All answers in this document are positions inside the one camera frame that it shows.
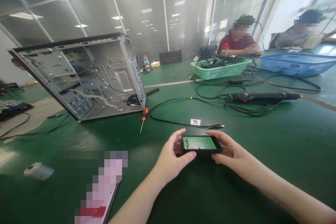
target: open computer case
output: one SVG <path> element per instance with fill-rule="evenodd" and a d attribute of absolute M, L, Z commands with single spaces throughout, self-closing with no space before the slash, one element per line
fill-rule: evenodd
<path fill-rule="evenodd" d="M 125 34 L 14 48 L 9 53 L 78 121 L 145 108 L 139 65 Z"/>

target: water bottle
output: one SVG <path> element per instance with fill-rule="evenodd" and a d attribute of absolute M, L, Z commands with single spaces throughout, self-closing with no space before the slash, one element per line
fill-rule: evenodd
<path fill-rule="evenodd" d="M 222 50 L 220 52 L 221 55 L 227 55 L 229 50 L 229 45 L 228 43 L 225 43 L 225 45 L 222 47 Z"/>
<path fill-rule="evenodd" d="M 146 70 L 147 71 L 150 71 L 151 70 L 151 67 L 150 67 L 150 65 L 149 65 L 149 60 L 148 60 L 148 57 L 147 57 L 147 55 L 146 54 L 143 54 L 143 61 L 144 61 L 144 63 L 145 63 L 145 67 L 146 67 Z"/>

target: hand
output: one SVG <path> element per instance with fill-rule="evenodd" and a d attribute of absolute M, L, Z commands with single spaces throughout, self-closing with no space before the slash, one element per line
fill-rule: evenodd
<path fill-rule="evenodd" d="M 36 82 L 26 82 L 24 86 L 32 86 L 32 85 L 35 85 Z"/>
<path fill-rule="evenodd" d="M 249 47 L 246 47 L 245 49 L 243 49 L 243 54 L 253 53 L 256 46 L 257 46 L 257 44 L 253 44 L 253 45 L 250 45 Z"/>
<path fill-rule="evenodd" d="M 173 180 L 180 171 L 196 157 L 196 152 L 187 152 L 178 158 L 175 155 L 175 153 L 182 153 L 181 150 L 177 150 L 177 147 L 179 147 L 177 141 L 182 139 L 181 134 L 185 131 L 186 129 L 180 129 L 170 136 L 151 171 L 156 178 L 161 180 L 163 185 Z"/>
<path fill-rule="evenodd" d="M 259 46 L 256 46 L 252 52 L 255 55 L 259 55 L 261 56 L 263 54 L 263 52 L 261 51 L 261 48 Z"/>
<path fill-rule="evenodd" d="M 277 176 L 224 132 L 206 131 L 205 133 L 215 135 L 217 140 L 224 145 L 223 154 L 212 154 L 215 162 L 231 168 L 255 187 L 262 190 L 269 184 L 271 177 Z"/>

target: number tag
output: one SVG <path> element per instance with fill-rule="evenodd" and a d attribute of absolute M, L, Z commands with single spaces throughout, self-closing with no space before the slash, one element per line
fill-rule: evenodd
<path fill-rule="evenodd" d="M 201 125 L 201 120 L 190 119 L 190 124 L 191 125 Z"/>

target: screwdriver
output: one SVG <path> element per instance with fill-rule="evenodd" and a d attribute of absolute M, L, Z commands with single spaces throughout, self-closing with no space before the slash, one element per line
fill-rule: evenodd
<path fill-rule="evenodd" d="M 144 125 L 144 121 L 146 121 L 146 116 L 147 116 L 147 113 L 148 113 L 148 108 L 145 108 L 143 110 L 143 116 L 142 116 L 142 125 L 141 125 L 141 130 L 140 130 L 140 134 L 141 134 L 141 131 L 142 131 L 142 126 Z"/>

